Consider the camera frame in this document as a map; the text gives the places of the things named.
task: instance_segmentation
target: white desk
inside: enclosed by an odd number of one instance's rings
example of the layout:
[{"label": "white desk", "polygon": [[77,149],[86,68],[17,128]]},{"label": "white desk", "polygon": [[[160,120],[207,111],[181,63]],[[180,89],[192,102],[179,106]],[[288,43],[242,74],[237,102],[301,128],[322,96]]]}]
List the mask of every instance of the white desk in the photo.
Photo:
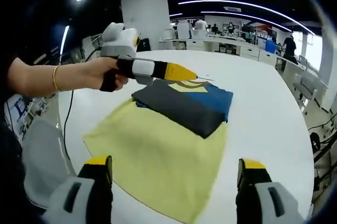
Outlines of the white desk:
[{"label": "white desk", "polygon": [[194,41],[194,42],[206,42],[206,43],[222,43],[222,44],[233,44],[236,46],[244,46],[247,48],[254,48],[254,49],[259,49],[256,45],[247,43],[245,41],[241,40],[234,40],[233,39],[228,39],[228,38],[223,38],[223,37],[205,37],[203,39],[172,39],[172,40],[162,40],[160,43],[167,43],[167,42],[184,42],[184,41]]},{"label": "white desk", "polygon": [[[299,213],[307,217],[314,183],[310,138],[294,97],[272,66],[226,54],[188,50],[157,50],[137,56],[181,64],[200,76],[215,79],[213,84],[218,87],[234,92],[223,160],[210,200],[197,223],[236,224],[236,181],[238,160],[242,157],[263,163],[272,180],[280,182],[297,199]],[[82,136],[142,88],[131,80],[113,93],[75,91],[66,145],[77,172],[90,158]],[[69,104],[70,92],[60,93],[62,125]],[[116,184],[113,194],[114,224],[178,223],[144,206]]]},{"label": "white desk", "polygon": [[219,35],[207,35],[210,38],[228,38],[229,40],[237,40],[237,41],[241,41],[241,42],[246,42],[246,40],[242,37],[238,37],[238,36],[219,36]]}]

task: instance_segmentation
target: gold bracelet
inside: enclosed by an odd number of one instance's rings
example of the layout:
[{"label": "gold bracelet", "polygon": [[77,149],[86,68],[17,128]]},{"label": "gold bracelet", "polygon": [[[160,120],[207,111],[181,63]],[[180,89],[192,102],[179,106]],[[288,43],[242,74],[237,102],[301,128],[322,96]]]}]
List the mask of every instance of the gold bracelet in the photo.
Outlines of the gold bracelet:
[{"label": "gold bracelet", "polygon": [[61,91],[61,90],[57,87],[57,84],[56,84],[56,81],[55,81],[55,75],[56,75],[56,71],[57,71],[58,68],[59,68],[59,65],[56,66],[56,67],[54,68],[54,71],[53,71],[53,83],[54,83],[55,89],[56,89],[57,91]]}]

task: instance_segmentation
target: person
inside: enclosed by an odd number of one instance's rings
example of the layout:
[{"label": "person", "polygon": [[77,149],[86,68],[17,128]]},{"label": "person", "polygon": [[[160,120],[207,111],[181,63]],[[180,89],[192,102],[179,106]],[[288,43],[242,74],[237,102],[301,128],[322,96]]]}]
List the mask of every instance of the person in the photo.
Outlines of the person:
[{"label": "person", "polygon": [[[51,65],[29,66],[16,56],[7,55],[1,62],[1,102],[5,104],[13,93],[44,97],[58,90],[100,89],[103,76],[110,69],[117,69],[117,66],[116,60],[109,57],[56,68]],[[117,90],[127,82],[125,76],[116,75]],[[0,195],[4,201],[0,211],[1,218],[8,223],[42,223],[25,194],[22,149],[5,122],[4,106],[1,113]]]},{"label": "person", "polygon": [[219,28],[216,26],[216,24],[214,23],[214,25],[213,25],[213,27],[212,27],[212,29],[211,29],[211,31],[213,32],[213,33],[218,33],[218,31],[219,31]]},{"label": "person", "polygon": [[283,47],[285,46],[284,58],[297,64],[297,60],[295,58],[295,50],[296,50],[296,43],[294,42],[294,37],[289,36],[284,40]]},{"label": "person", "polygon": [[232,22],[230,22],[229,26],[227,26],[227,32],[229,34],[234,34],[234,30],[235,30],[234,24]]},{"label": "person", "polygon": [[204,20],[199,19],[198,21],[195,22],[194,27],[195,29],[207,29],[207,22]]}]

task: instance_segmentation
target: dark gray fabric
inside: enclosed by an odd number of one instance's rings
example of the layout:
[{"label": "dark gray fabric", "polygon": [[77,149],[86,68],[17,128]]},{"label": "dark gray fabric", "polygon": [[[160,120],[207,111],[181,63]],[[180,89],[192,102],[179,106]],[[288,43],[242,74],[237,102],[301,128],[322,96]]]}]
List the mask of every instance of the dark gray fabric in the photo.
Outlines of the dark gray fabric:
[{"label": "dark gray fabric", "polygon": [[223,121],[222,113],[169,87],[161,80],[135,92],[132,97],[202,138],[212,134]]}]

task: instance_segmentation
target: man in dark clothing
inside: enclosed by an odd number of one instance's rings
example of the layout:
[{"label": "man in dark clothing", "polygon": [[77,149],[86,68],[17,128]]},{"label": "man in dark clothing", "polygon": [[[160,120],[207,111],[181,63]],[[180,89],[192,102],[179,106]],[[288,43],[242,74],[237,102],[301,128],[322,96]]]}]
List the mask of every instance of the man in dark clothing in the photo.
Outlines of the man in dark clothing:
[{"label": "man in dark clothing", "polygon": [[285,45],[284,58],[298,65],[295,58],[296,43],[294,42],[294,37],[290,36],[284,40],[283,46]]},{"label": "man in dark clothing", "polygon": [[214,23],[214,26],[212,27],[211,31],[215,34],[219,31],[219,28],[216,26],[215,23]]}]

